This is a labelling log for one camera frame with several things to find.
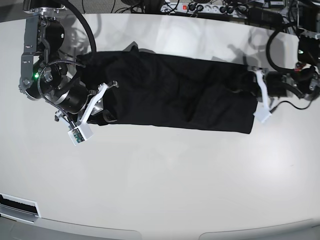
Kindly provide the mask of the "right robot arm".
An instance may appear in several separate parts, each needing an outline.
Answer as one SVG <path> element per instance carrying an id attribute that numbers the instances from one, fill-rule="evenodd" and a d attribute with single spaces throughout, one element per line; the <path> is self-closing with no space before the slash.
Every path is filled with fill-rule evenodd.
<path id="1" fill-rule="evenodd" d="M 70 10 L 84 28 L 91 48 L 88 59 L 61 57 L 66 31 L 56 15 L 65 9 Z M 71 78 L 67 76 L 68 66 L 84 70 L 97 55 L 94 34 L 83 14 L 68 0 L 25 0 L 23 11 L 31 16 L 25 22 L 20 92 L 33 101 L 45 100 L 56 109 L 55 121 L 65 121 L 70 129 L 76 128 L 90 106 L 93 107 L 88 111 L 90 118 L 102 114 L 106 122 L 115 122 L 116 117 L 104 109 L 101 97 L 93 102 L 98 89 L 84 85 L 81 71 Z"/>

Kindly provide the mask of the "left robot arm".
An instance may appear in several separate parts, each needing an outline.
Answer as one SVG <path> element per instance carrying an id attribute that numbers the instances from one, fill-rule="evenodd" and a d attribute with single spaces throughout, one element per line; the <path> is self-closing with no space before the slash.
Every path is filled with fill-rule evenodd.
<path id="1" fill-rule="evenodd" d="M 296 85 L 290 85 L 282 81 L 275 81 L 277 88 L 283 88 L 295 94 L 299 99 L 306 99 L 309 104 L 300 108 L 290 101 L 284 100 L 269 110 L 273 113 L 281 104 L 287 103 L 297 110 L 306 110 L 312 102 L 320 96 L 320 41 L 318 39 L 305 35 L 301 29 L 295 28 L 296 22 L 288 22 L 282 24 L 271 34 L 266 44 L 266 58 L 270 66 L 275 69 L 281 76 L 288 77 L 293 80 Z M 284 68 L 276 65 L 271 58 L 271 44 L 274 38 L 283 30 L 295 28 L 298 38 L 297 63 L 294 68 Z"/>

